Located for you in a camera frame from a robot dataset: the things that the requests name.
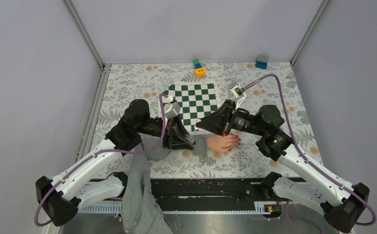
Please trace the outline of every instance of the cable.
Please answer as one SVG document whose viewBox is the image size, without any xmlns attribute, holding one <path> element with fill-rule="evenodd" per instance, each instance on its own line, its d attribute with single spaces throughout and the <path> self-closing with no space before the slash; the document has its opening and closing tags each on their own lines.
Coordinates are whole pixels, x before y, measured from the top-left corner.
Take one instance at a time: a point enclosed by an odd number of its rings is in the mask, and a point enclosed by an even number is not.
<svg viewBox="0 0 377 234">
<path fill-rule="evenodd" d="M 323 234 L 323 231 L 322 229 L 319 227 L 318 224 L 316 224 L 314 221 L 310 220 L 309 218 L 304 218 L 304 217 L 297 217 L 297 216 L 286 216 L 286 217 L 277 217 L 277 218 L 252 218 L 252 219 L 256 219 L 256 220 L 267 220 L 267 221 L 278 221 L 278 220 L 282 220 L 282 219 L 287 219 L 287 217 L 289 217 L 290 220 L 292 219 L 297 219 L 297 220 L 302 220 L 302 221 L 305 221 L 305 222 L 308 222 L 310 224 L 312 224 L 313 226 L 315 226 L 318 230 L 319 230 L 319 233 L 320 234 Z"/>
<path fill-rule="evenodd" d="M 107 199 L 109 199 L 109 200 L 117 200 L 117 201 L 122 201 L 123 200 L 122 197 L 109 197 Z"/>
<path fill-rule="evenodd" d="M 108 177 L 114 175 L 114 173 L 116 173 L 116 172 L 111 172 L 105 179 L 108 179 Z"/>
<path fill-rule="evenodd" d="M 164 138 L 164 134 L 166 132 L 166 114 L 164 113 L 164 105 L 163 105 L 163 99 L 162 97 L 165 97 L 167 98 L 168 95 L 166 94 L 160 94 L 158 96 L 158 98 L 160 99 L 160 109 L 161 109 L 161 119 L 163 120 L 163 129 L 161 131 L 161 136 L 160 136 L 160 139 L 158 140 L 157 144 L 154 145 L 151 149 L 149 150 L 146 150 L 146 151 L 138 151 L 138 152 L 133 152 L 133 151 L 126 151 L 126 150 L 116 150 L 116 149 L 112 149 L 112 150 L 101 150 L 101 151 L 98 151 L 97 153 L 95 153 L 95 156 L 94 155 L 91 155 L 89 156 L 88 158 L 86 158 L 85 160 L 83 160 L 82 162 L 80 162 L 78 165 L 76 165 L 72 170 L 70 170 L 62 179 L 63 180 L 66 180 L 72 173 L 74 173 L 74 171 L 76 171 L 78 168 L 80 168 L 82 165 L 84 165 L 86 162 L 88 162 L 89 160 L 91 160 L 92 158 L 94 157 L 97 157 L 98 155 L 100 154 L 103 154 L 103 153 L 111 153 L 111 152 L 119 152 L 119 153 L 125 153 L 125 154 L 133 154 L 133 155 L 144 155 L 144 154 L 148 154 L 148 153 L 151 153 L 153 152 L 154 150 L 156 150 L 163 142 L 163 138 Z M 39 202 L 39 205 L 38 205 L 38 208 L 37 208 L 37 211 L 35 212 L 35 217 L 34 217 L 34 222 L 35 222 L 35 225 L 37 225 L 38 227 L 43 227 L 45 225 L 48 225 L 50 224 L 52 221 L 51 220 L 48 220 L 47 222 L 45 223 L 40 223 L 38 221 L 38 216 L 39 216 L 39 212 L 42 208 L 42 206 L 44 205 L 46 199 L 48 199 L 49 195 L 62 183 L 62 180 L 58 181 L 46 194 L 45 196 L 42 198 L 41 202 Z"/>
<path fill-rule="evenodd" d="M 289 222 L 289 224 L 292 226 L 292 228 L 295 229 L 295 231 L 297 231 L 297 232 L 300 233 L 300 234 L 303 234 L 303 233 L 301 233 L 301 232 L 295 227 L 295 225 L 293 225 L 293 223 L 292 223 L 292 221 L 291 221 L 291 217 L 289 216 L 289 213 L 288 213 L 288 210 L 287 210 L 287 205 L 289 205 L 289 202 L 290 202 L 290 200 L 288 200 L 288 201 L 286 202 L 286 205 L 284 206 L 284 212 L 286 213 L 286 219 L 287 219 L 287 221 Z M 322 229 L 320 229 L 320 227 L 319 227 L 316 223 L 314 223 L 312 220 L 306 219 L 305 221 L 310 222 L 311 224 L 313 224 L 315 227 L 318 228 L 320 234 L 323 234 Z"/>
<path fill-rule="evenodd" d="M 246 90 L 250 89 L 253 85 L 259 83 L 260 81 L 262 81 L 263 79 L 265 79 L 267 77 L 274 77 L 276 79 L 276 82 L 277 82 L 278 88 L 279 88 L 280 98 L 281 98 L 281 101 L 282 101 L 282 106 L 283 106 L 283 109 L 284 109 L 284 115 L 286 116 L 287 127 L 289 128 L 290 136 L 292 137 L 293 143 L 296 146 L 296 150 L 298 151 L 299 155 L 305 161 L 307 161 L 309 165 L 311 165 L 313 168 L 315 168 L 316 171 L 318 171 L 319 173 L 321 173 L 324 177 L 326 177 L 328 180 L 332 181 L 334 184 L 338 185 L 340 188 L 343 188 L 345 191 L 347 191 L 348 193 L 350 193 L 352 196 L 356 197 L 356 199 L 358 199 L 366 208 L 368 208 L 368 210 L 371 212 L 372 220 L 370 222 L 368 222 L 368 223 L 359 223 L 359 222 L 356 222 L 357 225 L 361 225 L 361 226 L 371 226 L 371 225 L 373 225 L 377 221 L 377 215 L 376 215 L 375 211 L 372 209 L 372 207 L 365 200 L 363 200 L 360 196 L 358 196 L 356 193 L 354 193 L 352 190 L 346 188 L 343 184 L 339 183 L 338 181 L 336 181 L 335 179 L 333 179 L 332 177 L 330 177 L 327 173 L 325 173 L 324 171 L 322 171 L 321 168 L 319 168 L 313 162 L 311 162 L 310 160 L 308 160 L 308 158 L 301 151 L 301 149 L 299 147 L 299 144 L 296 141 L 295 135 L 293 134 L 292 126 L 290 124 L 289 116 L 287 114 L 286 104 L 284 102 L 283 93 L 282 93 L 282 87 L 280 85 L 279 77 L 277 75 L 275 75 L 275 74 L 264 75 L 264 76 L 260 77 L 259 79 L 255 80 L 254 82 L 246 85 L 244 87 L 244 90 L 246 91 Z"/>
</svg>

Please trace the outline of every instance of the green block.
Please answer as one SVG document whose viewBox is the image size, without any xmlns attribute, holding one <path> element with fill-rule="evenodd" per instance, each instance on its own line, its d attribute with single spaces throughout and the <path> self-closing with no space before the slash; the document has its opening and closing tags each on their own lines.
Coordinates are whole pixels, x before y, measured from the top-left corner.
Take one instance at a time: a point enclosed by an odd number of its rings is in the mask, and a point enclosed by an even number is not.
<svg viewBox="0 0 377 234">
<path fill-rule="evenodd" d="M 191 124 L 190 119 L 183 120 L 183 125 L 190 125 L 190 124 Z"/>
<path fill-rule="evenodd" d="M 198 58 L 196 58 L 196 59 L 193 59 L 193 65 L 196 65 L 196 64 L 198 64 L 198 63 L 200 63 L 200 61 L 199 61 L 199 59 L 198 59 Z"/>
</svg>

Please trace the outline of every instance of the person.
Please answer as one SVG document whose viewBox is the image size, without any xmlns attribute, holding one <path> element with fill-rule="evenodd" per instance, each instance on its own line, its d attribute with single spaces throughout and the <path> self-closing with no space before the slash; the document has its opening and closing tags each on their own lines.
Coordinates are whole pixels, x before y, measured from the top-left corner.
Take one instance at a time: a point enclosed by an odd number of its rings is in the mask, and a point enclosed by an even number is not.
<svg viewBox="0 0 377 234">
<path fill-rule="evenodd" d="M 207 149 L 223 153 L 233 150 L 240 145 L 238 135 L 207 136 L 195 135 L 196 141 L 193 153 L 199 157 L 207 156 Z M 143 139 L 135 150 L 143 151 L 152 148 L 158 138 Z M 128 173 L 127 187 L 123 195 L 121 216 L 124 231 L 127 234 L 172 234 L 170 227 L 164 220 L 163 211 L 155 202 L 151 194 L 149 160 L 165 159 L 172 150 L 157 148 L 145 155 L 133 155 L 130 172 Z"/>
<path fill-rule="evenodd" d="M 230 133 L 227 136 L 214 135 L 214 136 L 208 137 L 206 139 L 206 145 L 207 145 L 207 148 L 212 151 L 223 153 L 223 152 L 232 151 L 233 146 L 240 145 L 240 141 L 241 139 L 239 138 L 238 135 L 234 135 Z"/>
</svg>

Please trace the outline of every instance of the blue block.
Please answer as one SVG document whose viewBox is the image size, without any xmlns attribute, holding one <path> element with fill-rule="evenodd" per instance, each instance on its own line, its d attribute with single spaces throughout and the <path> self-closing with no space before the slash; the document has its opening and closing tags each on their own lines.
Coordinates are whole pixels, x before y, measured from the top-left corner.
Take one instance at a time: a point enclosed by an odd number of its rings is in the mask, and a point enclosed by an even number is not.
<svg viewBox="0 0 377 234">
<path fill-rule="evenodd" d="M 257 68 L 266 69 L 267 68 L 267 62 L 259 62 L 259 61 L 257 61 L 256 62 L 256 67 Z"/>
</svg>

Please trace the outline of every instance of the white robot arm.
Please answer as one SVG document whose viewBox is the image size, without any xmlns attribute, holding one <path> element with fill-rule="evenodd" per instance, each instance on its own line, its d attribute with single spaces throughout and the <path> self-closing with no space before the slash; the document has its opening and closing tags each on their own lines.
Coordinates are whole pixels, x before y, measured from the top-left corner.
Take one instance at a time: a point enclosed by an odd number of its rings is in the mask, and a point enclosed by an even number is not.
<svg viewBox="0 0 377 234">
<path fill-rule="evenodd" d="M 120 196 L 127 184 L 127 176 L 124 173 L 114 173 L 101 182 L 85 184 L 107 165 L 121 157 L 121 154 L 146 154 L 161 144 L 168 149 L 194 150 L 195 141 L 181 123 L 178 115 L 179 108 L 177 102 L 173 101 L 162 108 L 161 118 L 151 118 L 149 106 L 145 100 L 132 101 L 118 124 L 106 134 L 106 138 L 97 147 L 52 179 L 43 176 L 36 181 L 39 203 L 35 215 L 36 225 L 44 226 L 53 222 L 54 225 L 61 226 L 71 220 L 82 207 Z M 150 150 L 131 152 L 130 150 L 141 142 L 140 133 L 160 137 L 160 139 Z M 38 222 L 41 208 L 47 213 L 50 221 Z"/>
<path fill-rule="evenodd" d="M 275 74 L 265 75 L 258 81 L 269 76 L 276 78 L 280 88 L 279 79 Z M 221 136 L 228 135 L 231 129 L 261 136 L 256 142 L 259 151 L 296 172 L 310 186 L 294 183 L 274 172 L 270 173 L 262 184 L 272 189 L 278 197 L 294 200 L 317 211 L 331 226 L 341 232 L 349 233 L 365 207 L 370 209 L 366 203 L 369 188 L 362 183 L 353 185 L 340 178 L 298 148 L 293 136 L 288 136 L 280 128 L 284 119 L 275 105 L 264 105 L 255 115 L 239 108 L 238 105 L 245 98 L 246 88 L 256 83 L 257 81 L 244 89 L 235 82 L 231 84 L 235 101 L 226 99 L 217 111 L 202 118 L 196 126 Z M 282 104 L 285 106 L 282 93 L 280 94 Z M 290 128 L 287 113 L 285 114 Z"/>
</svg>

